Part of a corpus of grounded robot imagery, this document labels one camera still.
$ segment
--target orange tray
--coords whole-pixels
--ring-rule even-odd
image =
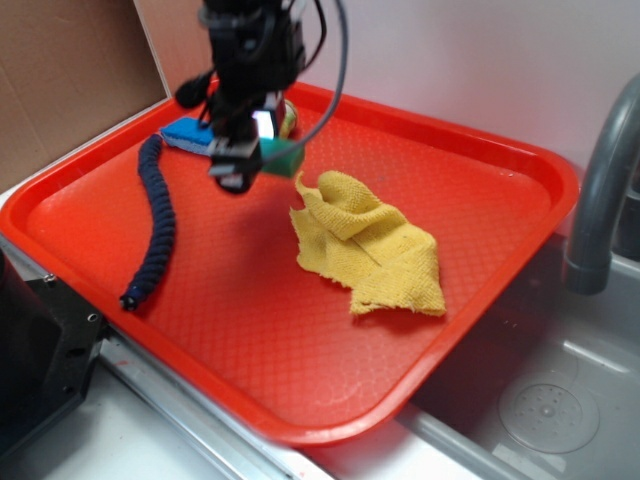
[[[301,129],[330,93],[289,94]],[[209,160],[165,148],[178,232],[167,275],[134,313],[118,298],[147,247],[140,143],[184,112],[167,101],[21,188],[0,230],[204,394],[272,440],[353,437],[392,417],[544,243],[577,198],[548,151],[356,98],[307,146],[305,183],[362,180],[439,243],[448,313],[349,315],[350,291],[296,263],[293,182],[220,190]]]

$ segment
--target brown cardboard box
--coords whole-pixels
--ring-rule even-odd
[[[133,0],[0,10],[0,192],[166,96]]]

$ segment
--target sink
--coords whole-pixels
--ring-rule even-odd
[[[616,257],[603,293],[570,293],[562,243],[545,244],[412,403],[526,477],[637,478],[640,271]]]

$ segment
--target navy blue rope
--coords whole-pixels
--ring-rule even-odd
[[[162,280],[173,250],[176,215],[167,183],[158,168],[161,150],[162,137],[151,135],[142,144],[138,154],[138,175],[149,198],[153,232],[142,265],[133,276],[127,291],[120,297],[120,305],[129,311],[138,308],[153,293]]]

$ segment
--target yellow cloth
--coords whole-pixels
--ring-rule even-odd
[[[305,204],[291,210],[300,241],[298,264],[352,289],[350,312],[407,308],[445,313],[435,239],[382,203],[360,181],[329,171],[318,188],[296,189]]]

